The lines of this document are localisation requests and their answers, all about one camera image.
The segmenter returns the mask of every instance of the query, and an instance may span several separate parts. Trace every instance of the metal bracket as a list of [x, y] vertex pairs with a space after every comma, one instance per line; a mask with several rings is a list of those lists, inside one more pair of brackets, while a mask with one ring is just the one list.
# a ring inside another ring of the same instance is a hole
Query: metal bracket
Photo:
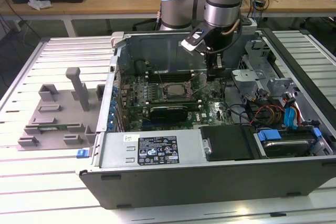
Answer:
[[116, 31], [115, 33], [112, 34], [111, 37], [111, 45], [112, 48], [117, 48], [117, 43], [120, 41], [124, 40], [124, 32], [123, 31]]

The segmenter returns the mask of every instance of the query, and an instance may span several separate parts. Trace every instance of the blue connector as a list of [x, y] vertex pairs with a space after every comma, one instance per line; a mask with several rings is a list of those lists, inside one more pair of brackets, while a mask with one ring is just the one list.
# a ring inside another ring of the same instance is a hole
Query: blue connector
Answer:
[[278, 130], [262, 130], [258, 133], [259, 140], [281, 140], [281, 136]]
[[291, 127], [293, 130], [296, 130], [298, 127], [294, 125], [295, 119], [295, 109], [289, 107], [285, 109], [285, 118], [283, 119], [286, 127]]
[[322, 137], [322, 133], [319, 128], [313, 128], [313, 133], [316, 136], [317, 139]]
[[76, 158], [88, 158], [89, 157], [89, 150], [88, 149], [79, 149], [77, 151]]

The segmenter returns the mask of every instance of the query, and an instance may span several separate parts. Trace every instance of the power supply label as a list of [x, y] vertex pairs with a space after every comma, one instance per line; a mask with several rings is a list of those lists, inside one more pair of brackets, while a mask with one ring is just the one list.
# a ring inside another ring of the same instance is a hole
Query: power supply label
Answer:
[[138, 145], [138, 164], [178, 164], [178, 152], [176, 136], [141, 137]]

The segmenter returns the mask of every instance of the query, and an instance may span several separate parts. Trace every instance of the white paper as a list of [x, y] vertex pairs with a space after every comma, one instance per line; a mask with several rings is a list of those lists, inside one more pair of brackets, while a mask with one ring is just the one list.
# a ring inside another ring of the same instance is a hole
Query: white paper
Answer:
[[53, 5], [50, 1], [29, 0], [28, 5], [36, 10], [50, 8]]

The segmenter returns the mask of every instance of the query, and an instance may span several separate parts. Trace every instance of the black plastic cover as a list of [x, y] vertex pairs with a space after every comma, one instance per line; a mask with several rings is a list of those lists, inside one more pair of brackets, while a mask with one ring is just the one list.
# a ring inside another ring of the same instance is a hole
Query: black plastic cover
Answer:
[[240, 125], [220, 125], [201, 127], [203, 139], [208, 139], [211, 154], [208, 161], [260, 159], [250, 127]]

